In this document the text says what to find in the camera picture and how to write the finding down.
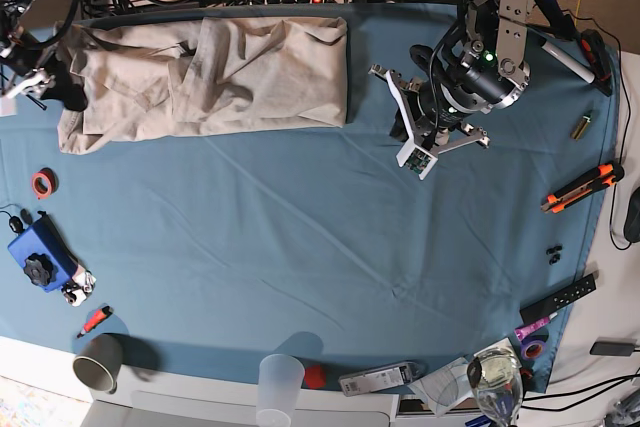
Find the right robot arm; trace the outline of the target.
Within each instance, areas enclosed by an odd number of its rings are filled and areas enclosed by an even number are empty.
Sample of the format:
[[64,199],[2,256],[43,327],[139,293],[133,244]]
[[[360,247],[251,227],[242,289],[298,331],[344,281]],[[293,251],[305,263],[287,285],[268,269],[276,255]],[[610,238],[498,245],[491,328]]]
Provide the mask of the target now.
[[41,109],[45,100],[57,100],[71,112],[87,107],[83,88],[72,79],[66,64],[56,53],[59,42],[69,31],[81,0],[71,0],[68,13],[55,33],[38,40],[21,25],[21,17],[35,0],[1,0],[1,69],[12,75],[1,76],[1,97],[24,95]]

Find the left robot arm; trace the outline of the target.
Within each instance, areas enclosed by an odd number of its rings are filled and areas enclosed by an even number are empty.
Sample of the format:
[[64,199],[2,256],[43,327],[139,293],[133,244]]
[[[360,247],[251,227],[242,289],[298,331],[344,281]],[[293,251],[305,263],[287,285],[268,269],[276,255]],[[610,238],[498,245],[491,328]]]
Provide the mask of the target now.
[[425,178],[439,158],[477,144],[487,131],[470,116],[512,106],[528,87],[527,16],[533,0],[458,0],[456,19],[435,47],[413,45],[412,62],[423,78],[402,78],[374,64],[397,104],[392,137],[401,141],[399,166]]

